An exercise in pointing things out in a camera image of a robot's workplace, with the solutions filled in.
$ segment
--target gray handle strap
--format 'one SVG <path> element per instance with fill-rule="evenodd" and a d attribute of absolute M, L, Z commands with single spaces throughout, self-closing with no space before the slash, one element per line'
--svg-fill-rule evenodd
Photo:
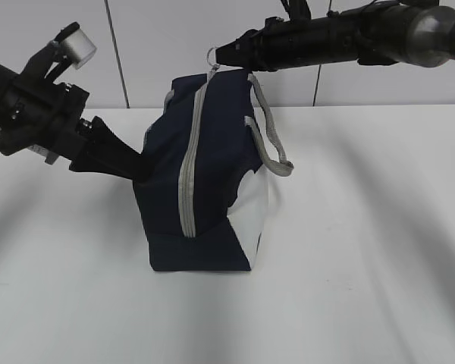
<path fill-rule="evenodd" d="M 278 152 L 279 162 L 276 162 L 269 157 L 268 152 L 265 148 L 265 142 L 263 141 L 263 137 L 259 131 L 258 126 L 256 125 L 256 122 L 253 118 L 246 116 L 245 123 L 251 128 L 256 148 L 258 149 L 259 157 L 261 158 L 266 168 L 272 173 L 280 177 L 288 177 L 293 171 L 293 164 L 287 160 L 287 154 L 285 153 L 285 149 L 281 144 L 280 138 L 275 128 L 275 121 L 273 119 L 271 109 L 266 101 L 265 96 L 263 95 L 261 85 L 259 84 L 259 81 L 255 75 L 249 74 L 248 81 L 253 84 L 256 98 L 258 99 L 259 105 L 261 106 L 263 114 L 265 115 L 266 136 L 268 137 L 270 143 L 276 148 Z"/>

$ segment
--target gray cylinder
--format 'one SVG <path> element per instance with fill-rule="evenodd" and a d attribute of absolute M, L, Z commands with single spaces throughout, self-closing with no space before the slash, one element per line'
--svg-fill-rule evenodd
<path fill-rule="evenodd" d="M 96 53 L 96 46 L 81 29 L 63 40 L 61 47 L 76 69 L 84 66 Z"/>

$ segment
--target screw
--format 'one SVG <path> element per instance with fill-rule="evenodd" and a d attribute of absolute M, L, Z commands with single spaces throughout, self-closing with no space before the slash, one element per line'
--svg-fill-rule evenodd
<path fill-rule="evenodd" d="M 93 123 L 91 121 L 83 120 L 81 124 L 87 129 L 91 130 L 93 128 Z"/>

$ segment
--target white wall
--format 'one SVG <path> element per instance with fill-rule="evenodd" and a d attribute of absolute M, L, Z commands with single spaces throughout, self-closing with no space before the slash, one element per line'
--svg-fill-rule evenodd
<path fill-rule="evenodd" d="M 31 55 L 73 21 L 93 39 L 98 52 L 61 80 L 89 91 L 90 108 L 123 108 L 126 104 L 102 0 L 0 0 L 0 64 L 20 72 Z"/>
<path fill-rule="evenodd" d="M 334 10 L 369 0 L 333 0 Z M 329 0 L 310 0 L 323 17 Z M 441 0 L 455 7 L 455 0 Z M 131 107 L 159 107 L 175 77 L 207 70 L 212 46 L 259 29 L 270 16 L 287 17 L 279 0 L 109 0 Z M 62 80 L 91 92 L 88 107 L 123 108 L 115 51 L 103 0 L 0 1 L 0 63 L 19 71 L 60 28 L 80 22 L 99 47 L 96 57 Z M 318 67 L 260 74 L 272 105 L 312 105 Z M 322 68 L 316 105 L 454 104 L 455 62 L 437 69 L 407 64 L 361 67 L 355 62 Z"/>

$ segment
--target white fabric panel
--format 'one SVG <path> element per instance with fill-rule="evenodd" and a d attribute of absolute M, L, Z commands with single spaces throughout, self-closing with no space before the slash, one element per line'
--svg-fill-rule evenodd
<path fill-rule="evenodd" d="M 259 236 L 268 214 L 267 173 L 264 165 L 256 173 L 248 171 L 241 180 L 236 202 L 227 211 L 251 268 L 256 263 Z"/>

